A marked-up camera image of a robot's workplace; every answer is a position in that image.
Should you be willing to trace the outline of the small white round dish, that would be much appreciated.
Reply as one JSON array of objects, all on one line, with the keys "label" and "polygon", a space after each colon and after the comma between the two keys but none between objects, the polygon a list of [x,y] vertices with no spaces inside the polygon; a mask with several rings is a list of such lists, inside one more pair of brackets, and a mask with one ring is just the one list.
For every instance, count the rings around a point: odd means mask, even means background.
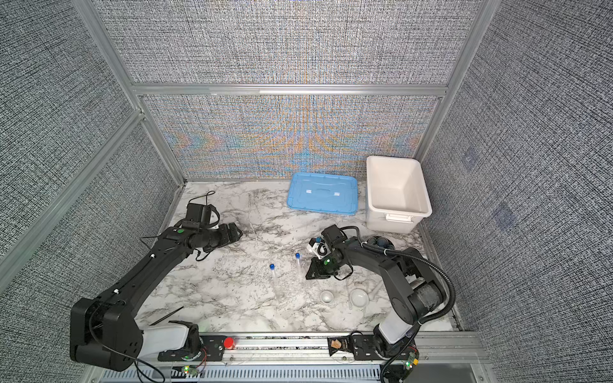
[{"label": "small white round dish", "polygon": [[335,296],[331,291],[324,290],[320,294],[320,300],[325,304],[330,304],[334,301]]}]

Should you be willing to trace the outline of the white mortar bowl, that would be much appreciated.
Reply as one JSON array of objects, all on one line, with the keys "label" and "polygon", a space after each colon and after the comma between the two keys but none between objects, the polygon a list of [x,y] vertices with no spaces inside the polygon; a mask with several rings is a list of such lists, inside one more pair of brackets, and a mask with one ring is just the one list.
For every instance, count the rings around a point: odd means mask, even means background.
[{"label": "white mortar bowl", "polygon": [[350,291],[349,300],[352,306],[363,309],[368,306],[370,297],[365,290],[356,288]]}]

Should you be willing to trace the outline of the blue plastic bin lid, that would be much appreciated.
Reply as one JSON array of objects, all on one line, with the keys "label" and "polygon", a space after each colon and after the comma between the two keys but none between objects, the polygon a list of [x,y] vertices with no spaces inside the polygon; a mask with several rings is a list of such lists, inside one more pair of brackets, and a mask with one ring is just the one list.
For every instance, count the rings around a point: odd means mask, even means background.
[{"label": "blue plastic bin lid", "polygon": [[289,208],[337,215],[359,210],[359,186],[354,177],[298,172],[287,195]]}]

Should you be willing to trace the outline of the white plastic storage bin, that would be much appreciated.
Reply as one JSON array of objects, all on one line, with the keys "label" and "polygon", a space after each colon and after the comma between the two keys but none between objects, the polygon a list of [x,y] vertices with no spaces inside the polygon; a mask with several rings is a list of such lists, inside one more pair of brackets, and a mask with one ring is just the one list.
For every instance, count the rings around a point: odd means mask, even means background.
[{"label": "white plastic storage bin", "polygon": [[433,212],[421,164],[414,159],[369,156],[366,196],[371,231],[409,234]]}]

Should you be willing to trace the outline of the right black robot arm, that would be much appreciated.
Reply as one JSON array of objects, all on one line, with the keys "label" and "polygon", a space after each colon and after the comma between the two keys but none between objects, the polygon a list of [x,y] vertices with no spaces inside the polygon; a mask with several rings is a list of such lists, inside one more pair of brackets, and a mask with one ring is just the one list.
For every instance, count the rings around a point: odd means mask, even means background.
[{"label": "right black robot arm", "polygon": [[391,359],[409,349],[426,323],[445,317],[456,303],[450,277],[413,247],[400,251],[386,237],[364,239],[356,226],[329,226],[320,242],[327,253],[311,259],[307,280],[342,281],[343,267],[349,268],[349,275],[360,267],[382,279],[391,312],[373,330],[364,349],[368,357]]}]

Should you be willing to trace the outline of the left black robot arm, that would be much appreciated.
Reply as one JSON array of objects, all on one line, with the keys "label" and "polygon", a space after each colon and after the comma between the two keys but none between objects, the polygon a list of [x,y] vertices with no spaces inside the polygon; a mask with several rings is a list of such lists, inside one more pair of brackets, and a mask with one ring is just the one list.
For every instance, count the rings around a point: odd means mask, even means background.
[{"label": "left black robot arm", "polygon": [[159,234],[145,257],[96,298],[81,298],[70,311],[70,359],[124,371],[152,354],[194,359],[204,354],[197,325],[174,321],[148,330],[135,317],[166,275],[193,253],[209,254],[242,238],[235,223],[221,223],[209,203],[190,200],[185,218]]}]

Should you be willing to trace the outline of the dark patterned ceramic bowl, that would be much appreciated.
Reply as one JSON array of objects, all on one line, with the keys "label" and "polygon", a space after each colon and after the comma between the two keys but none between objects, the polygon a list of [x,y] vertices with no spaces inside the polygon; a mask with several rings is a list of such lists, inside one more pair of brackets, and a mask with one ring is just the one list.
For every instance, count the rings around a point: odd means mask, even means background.
[{"label": "dark patterned ceramic bowl", "polygon": [[367,240],[367,243],[371,246],[381,247],[383,249],[395,249],[393,242],[384,236],[372,236]]}]

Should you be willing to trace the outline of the brown tag on rail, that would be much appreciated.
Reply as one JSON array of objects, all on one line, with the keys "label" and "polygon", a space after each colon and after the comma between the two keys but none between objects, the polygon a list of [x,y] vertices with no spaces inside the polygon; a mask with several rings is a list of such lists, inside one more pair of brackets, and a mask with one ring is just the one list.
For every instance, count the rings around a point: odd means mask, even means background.
[{"label": "brown tag on rail", "polygon": [[351,338],[348,336],[327,338],[327,348],[330,356],[338,352],[351,353]]}]

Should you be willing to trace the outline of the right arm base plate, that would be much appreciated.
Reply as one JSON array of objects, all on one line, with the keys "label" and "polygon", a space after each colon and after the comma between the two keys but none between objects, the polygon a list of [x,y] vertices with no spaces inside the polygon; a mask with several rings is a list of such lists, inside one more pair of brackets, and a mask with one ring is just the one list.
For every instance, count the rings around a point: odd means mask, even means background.
[{"label": "right arm base plate", "polygon": [[383,361],[377,350],[377,343],[372,334],[352,334],[349,336],[350,349],[354,360],[359,362]]}]

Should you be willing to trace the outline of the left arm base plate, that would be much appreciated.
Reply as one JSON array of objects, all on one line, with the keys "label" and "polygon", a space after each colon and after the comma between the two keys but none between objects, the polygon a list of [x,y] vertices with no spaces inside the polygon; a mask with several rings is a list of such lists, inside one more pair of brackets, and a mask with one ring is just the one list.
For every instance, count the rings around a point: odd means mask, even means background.
[{"label": "left arm base plate", "polygon": [[168,350],[158,354],[158,362],[221,362],[226,350],[225,335],[200,336],[199,346],[188,343],[181,349]]}]

